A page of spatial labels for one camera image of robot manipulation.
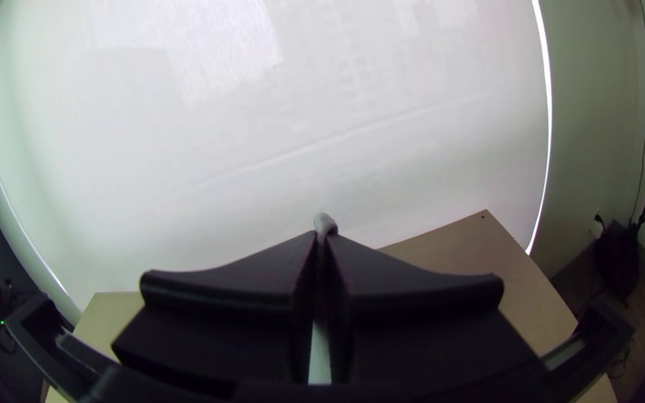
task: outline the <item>black plastic mount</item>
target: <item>black plastic mount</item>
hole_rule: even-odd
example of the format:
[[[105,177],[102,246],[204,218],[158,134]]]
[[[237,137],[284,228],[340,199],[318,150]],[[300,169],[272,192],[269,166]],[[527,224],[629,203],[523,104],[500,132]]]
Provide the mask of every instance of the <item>black plastic mount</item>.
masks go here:
[[[592,307],[539,358],[497,306],[494,275],[441,275],[311,231],[229,265],[151,271],[145,307],[113,343],[76,339],[38,296],[7,327],[72,402],[568,402],[633,333]],[[308,385],[311,328],[332,383]]]

